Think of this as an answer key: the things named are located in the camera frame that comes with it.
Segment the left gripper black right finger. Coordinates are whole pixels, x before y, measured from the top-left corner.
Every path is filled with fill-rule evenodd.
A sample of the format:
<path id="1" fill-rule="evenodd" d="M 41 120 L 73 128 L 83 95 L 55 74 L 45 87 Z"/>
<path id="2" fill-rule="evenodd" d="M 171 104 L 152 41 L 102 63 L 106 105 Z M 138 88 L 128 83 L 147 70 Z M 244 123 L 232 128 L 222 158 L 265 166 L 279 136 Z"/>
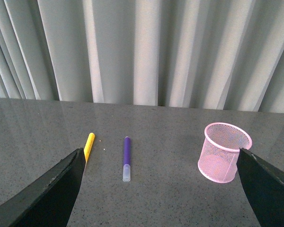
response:
<path id="1" fill-rule="evenodd" d="M 247 149 L 237 161 L 245 195 L 262 227 L 284 227 L 284 172 Z"/>

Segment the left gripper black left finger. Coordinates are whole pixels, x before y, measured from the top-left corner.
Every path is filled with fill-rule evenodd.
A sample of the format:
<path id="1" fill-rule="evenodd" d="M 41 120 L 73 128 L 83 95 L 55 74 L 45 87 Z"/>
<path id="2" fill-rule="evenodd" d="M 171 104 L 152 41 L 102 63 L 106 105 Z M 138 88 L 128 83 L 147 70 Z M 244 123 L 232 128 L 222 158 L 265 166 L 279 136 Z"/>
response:
<path id="1" fill-rule="evenodd" d="M 84 151 L 78 148 L 0 205 L 0 227 L 67 226 L 84 169 Z"/>

